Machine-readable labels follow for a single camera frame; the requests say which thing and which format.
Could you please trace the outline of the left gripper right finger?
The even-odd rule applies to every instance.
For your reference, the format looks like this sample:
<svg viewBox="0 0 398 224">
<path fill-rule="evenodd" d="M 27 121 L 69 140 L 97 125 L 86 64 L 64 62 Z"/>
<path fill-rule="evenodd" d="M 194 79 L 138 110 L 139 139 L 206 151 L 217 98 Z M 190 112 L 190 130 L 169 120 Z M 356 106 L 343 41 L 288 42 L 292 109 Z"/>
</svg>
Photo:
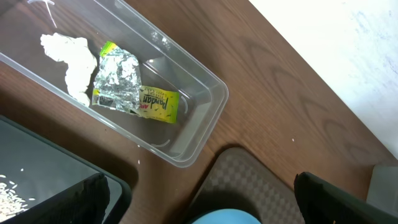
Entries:
<svg viewBox="0 0 398 224">
<path fill-rule="evenodd" d="M 390 215 L 310 172 L 294 180 L 297 205 L 306 224 L 397 224 Z"/>
</svg>

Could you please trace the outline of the foil snack wrapper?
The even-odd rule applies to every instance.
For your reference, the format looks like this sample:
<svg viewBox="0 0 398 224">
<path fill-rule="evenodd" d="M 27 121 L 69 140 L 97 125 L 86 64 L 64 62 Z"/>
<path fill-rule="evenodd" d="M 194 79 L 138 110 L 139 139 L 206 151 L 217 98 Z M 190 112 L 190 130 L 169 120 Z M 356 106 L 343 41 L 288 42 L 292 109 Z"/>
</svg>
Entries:
<svg viewBox="0 0 398 224">
<path fill-rule="evenodd" d="M 177 121 L 180 95 L 145 86 L 135 55 L 107 41 L 99 53 L 92 104 L 166 123 Z"/>
</svg>

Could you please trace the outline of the dark blue plate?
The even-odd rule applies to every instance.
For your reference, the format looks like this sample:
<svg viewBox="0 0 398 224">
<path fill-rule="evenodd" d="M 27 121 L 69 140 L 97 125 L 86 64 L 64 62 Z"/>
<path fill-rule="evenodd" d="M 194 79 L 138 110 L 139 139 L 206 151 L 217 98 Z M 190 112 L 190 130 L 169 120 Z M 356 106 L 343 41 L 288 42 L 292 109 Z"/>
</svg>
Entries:
<svg viewBox="0 0 398 224">
<path fill-rule="evenodd" d="M 237 209 L 226 208 L 208 212 L 194 219 L 191 224 L 261 224 L 251 214 Z"/>
</svg>

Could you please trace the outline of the white tissue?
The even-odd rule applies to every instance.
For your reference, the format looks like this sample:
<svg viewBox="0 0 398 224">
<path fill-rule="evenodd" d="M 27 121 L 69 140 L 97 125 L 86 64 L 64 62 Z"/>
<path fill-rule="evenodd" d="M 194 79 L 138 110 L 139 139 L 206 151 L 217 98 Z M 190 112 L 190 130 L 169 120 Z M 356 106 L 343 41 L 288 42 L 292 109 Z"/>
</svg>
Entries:
<svg viewBox="0 0 398 224">
<path fill-rule="evenodd" d="M 89 107 L 90 99 L 86 94 L 91 75 L 97 67 L 97 59 L 88 48 L 86 38 L 73 38 L 59 33 L 42 34 L 40 44 L 45 55 L 56 62 L 64 62 L 68 68 L 65 83 L 70 96 Z"/>
</svg>

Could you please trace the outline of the pile of white rice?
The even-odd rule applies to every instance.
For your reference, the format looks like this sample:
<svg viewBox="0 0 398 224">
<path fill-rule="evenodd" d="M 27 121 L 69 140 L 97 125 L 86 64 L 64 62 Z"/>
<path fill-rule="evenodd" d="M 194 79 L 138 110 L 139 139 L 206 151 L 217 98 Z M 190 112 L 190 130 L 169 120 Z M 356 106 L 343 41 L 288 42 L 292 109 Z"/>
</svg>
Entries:
<svg viewBox="0 0 398 224">
<path fill-rule="evenodd" d="M 17 188 L 17 183 L 1 174 L 1 222 L 27 211 L 32 207 L 30 203 L 37 200 L 35 197 L 21 197 Z"/>
</svg>

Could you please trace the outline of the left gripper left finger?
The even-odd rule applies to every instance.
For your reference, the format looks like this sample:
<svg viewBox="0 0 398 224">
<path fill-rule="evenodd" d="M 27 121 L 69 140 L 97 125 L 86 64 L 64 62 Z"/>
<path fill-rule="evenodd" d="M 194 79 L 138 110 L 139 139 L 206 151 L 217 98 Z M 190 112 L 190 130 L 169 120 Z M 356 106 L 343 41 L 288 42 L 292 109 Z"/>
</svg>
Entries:
<svg viewBox="0 0 398 224">
<path fill-rule="evenodd" d="M 3 224 L 102 223 L 110 201 L 104 174 L 94 174 Z"/>
</svg>

